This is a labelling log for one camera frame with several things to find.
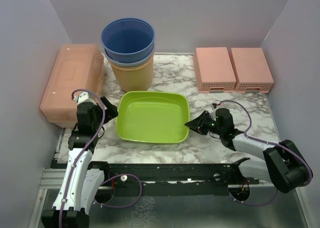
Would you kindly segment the green plastic tray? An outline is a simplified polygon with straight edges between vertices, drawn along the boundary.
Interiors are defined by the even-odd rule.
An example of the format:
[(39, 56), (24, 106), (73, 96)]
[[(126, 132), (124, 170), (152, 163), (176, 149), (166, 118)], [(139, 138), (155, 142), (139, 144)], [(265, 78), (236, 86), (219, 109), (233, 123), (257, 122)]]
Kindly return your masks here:
[(187, 98), (178, 93), (131, 91), (120, 100), (115, 123), (117, 135), (126, 141), (177, 144), (189, 135)]

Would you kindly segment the orange plastic bucket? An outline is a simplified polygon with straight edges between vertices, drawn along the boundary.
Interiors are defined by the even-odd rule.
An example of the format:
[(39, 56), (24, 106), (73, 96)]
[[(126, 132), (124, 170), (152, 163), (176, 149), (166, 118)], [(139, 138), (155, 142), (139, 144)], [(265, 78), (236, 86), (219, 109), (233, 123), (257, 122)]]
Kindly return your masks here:
[(117, 65), (108, 59), (116, 80), (125, 92), (143, 91), (149, 89), (154, 77), (154, 56), (143, 64), (124, 67)]

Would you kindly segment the pink perforated basket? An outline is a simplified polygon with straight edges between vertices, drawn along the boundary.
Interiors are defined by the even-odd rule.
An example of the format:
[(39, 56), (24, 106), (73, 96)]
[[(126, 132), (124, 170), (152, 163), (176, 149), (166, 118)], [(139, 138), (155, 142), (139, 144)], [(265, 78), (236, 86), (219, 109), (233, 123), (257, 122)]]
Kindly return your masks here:
[(226, 47), (198, 47), (193, 55), (199, 93), (232, 92), (236, 78)]
[(261, 48), (232, 48), (230, 61), (236, 77), (237, 93), (268, 93), (274, 83), (265, 54)]

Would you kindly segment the light blue plastic bucket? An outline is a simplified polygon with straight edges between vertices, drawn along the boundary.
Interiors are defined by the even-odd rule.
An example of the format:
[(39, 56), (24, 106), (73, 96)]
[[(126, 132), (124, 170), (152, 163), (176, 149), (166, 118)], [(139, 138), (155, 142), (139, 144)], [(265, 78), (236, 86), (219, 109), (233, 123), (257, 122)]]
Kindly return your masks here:
[(125, 55), (113, 55), (110, 56), (110, 52), (104, 51), (107, 60), (112, 63), (123, 66), (123, 67), (133, 67), (141, 65), (147, 62), (154, 55), (155, 45), (151, 48), (147, 48), (146, 51), (140, 52), (138, 55), (125, 54)]

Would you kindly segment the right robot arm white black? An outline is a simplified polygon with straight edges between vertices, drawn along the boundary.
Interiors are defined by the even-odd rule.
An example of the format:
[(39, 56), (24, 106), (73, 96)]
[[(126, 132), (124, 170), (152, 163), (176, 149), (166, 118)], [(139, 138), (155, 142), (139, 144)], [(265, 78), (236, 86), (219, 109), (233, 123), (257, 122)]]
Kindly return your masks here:
[(240, 184), (247, 178), (256, 178), (273, 183), (282, 193), (306, 185), (313, 174), (301, 153), (290, 140), (280, 143), (262, 141), (245, 135), (235, 128), (233, 116), (226, 108), (214, 113), (204, 111), (185, 126), (201, 135), (213, 133), (221, 143), (233, 150), (256, 157), (256, 160), (242, 162), (230, 170), (230, 179)]

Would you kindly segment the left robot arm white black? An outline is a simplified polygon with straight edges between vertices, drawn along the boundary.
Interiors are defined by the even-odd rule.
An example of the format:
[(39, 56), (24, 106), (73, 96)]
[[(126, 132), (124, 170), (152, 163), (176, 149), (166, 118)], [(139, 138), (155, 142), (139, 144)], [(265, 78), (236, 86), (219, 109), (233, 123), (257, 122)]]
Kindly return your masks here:
[(99, 186), (111, 178), (107, 162), (92, 157), (103, 125), (118, 116), (105, 97), (98, 103), (87, 92), (76, 98), (77, 122), (68, 139), (68, 162), (60, 191), (50, 210), (42, 213), (46, 228), (87, 228), (89, 212)]

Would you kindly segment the translucent pink storage box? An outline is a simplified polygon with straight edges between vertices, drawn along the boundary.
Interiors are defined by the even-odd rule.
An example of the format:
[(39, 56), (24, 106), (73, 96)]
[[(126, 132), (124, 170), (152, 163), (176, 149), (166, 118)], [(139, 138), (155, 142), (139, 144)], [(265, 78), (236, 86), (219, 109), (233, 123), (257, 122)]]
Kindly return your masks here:
[(40, 105), (47, 120), (61, 128), (72, 128), (77, 122), (77, 104), (72, 101), (72, 92), (83, 88), (100, 96), (104, 66), (97, 45), (62, 45)]

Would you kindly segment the black metal base rail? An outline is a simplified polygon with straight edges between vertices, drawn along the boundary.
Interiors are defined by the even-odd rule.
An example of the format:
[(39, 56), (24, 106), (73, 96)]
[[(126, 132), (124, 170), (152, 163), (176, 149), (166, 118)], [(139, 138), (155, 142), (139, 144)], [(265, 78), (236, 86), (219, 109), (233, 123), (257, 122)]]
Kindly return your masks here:
[(237, 189), (259, 179), (245, 178), (239, 165), (231, 164), (108, 164), (109, 177), (99, 186), (95, 200), (108, 201), (111, 196), (227, 196), (229, 186)]

